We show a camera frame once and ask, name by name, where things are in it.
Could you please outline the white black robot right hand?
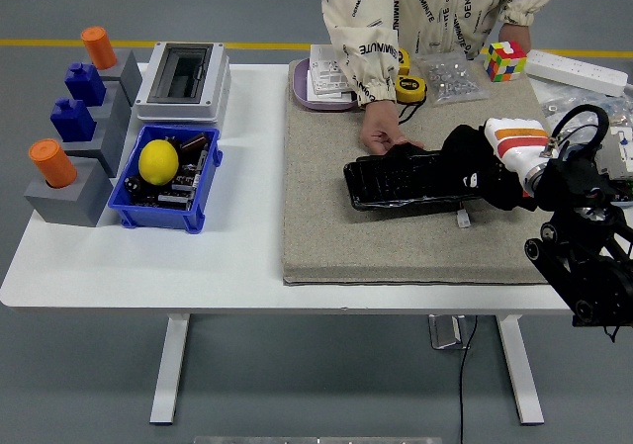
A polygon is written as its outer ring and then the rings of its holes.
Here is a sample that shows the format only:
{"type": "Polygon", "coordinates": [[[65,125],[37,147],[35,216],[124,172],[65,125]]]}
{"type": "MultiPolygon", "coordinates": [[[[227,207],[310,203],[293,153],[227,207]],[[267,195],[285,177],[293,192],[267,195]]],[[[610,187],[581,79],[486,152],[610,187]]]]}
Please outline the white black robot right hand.
{"type": "Polygon", "coordinates": [[[533,196],[552,157],[550,135],[531,119],[489,118],[465,125],[466,152],[458,178],[467,188],[513,189],[533,196]]]}

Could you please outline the person's left hand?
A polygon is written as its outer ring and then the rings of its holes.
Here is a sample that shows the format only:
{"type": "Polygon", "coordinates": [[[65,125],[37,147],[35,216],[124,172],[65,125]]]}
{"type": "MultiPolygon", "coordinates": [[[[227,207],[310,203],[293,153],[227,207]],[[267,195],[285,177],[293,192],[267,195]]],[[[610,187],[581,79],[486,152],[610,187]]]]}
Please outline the person's left hand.
{"type": "Polygon", "coordinates": [[[515,42],[525,53],[531,51],[532,43],[528,26],[504,23],[498,31],[497,40],[499,42],[515,42]]]}

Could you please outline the person's right hand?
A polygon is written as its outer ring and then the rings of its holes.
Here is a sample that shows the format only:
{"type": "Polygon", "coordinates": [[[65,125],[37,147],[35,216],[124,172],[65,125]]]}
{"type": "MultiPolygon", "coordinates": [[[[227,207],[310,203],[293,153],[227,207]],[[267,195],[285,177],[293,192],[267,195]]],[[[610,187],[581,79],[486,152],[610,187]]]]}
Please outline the person's right hand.
{"type": "Polygon", "coordinates": [[[392,147],[411,143],[424,148],[421,141],[406,137],[399,127],[396,104],[391,100],[374,101],[364,107],[360,140],[370,153],[386,154],[392,147]]]}

